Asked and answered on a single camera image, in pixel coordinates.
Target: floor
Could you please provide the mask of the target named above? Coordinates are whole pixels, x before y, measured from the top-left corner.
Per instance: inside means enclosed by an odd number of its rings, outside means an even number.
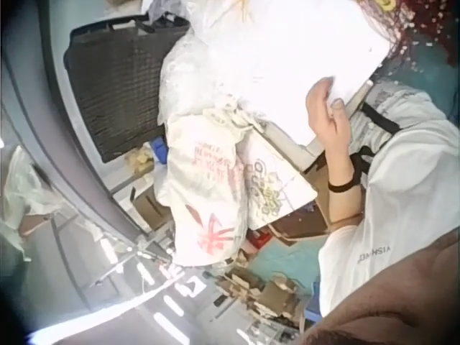
[[[429,47],[426,40],[415,46],[413,57],[417,68],[411,69],[411,62],[400,64],[393,60],[384,67],[383,76],[428,92],[433,102],[448,119],[459,125],[459,69],[446,64],[446,55],[436,46]],[[277,272],[297,280],[304,293],[311,294],[311,285],[319,275],[318,251],[324,240],[311,240],[287,247],[272,239],[251,262],[250,270],[262,279],[269,280]]]

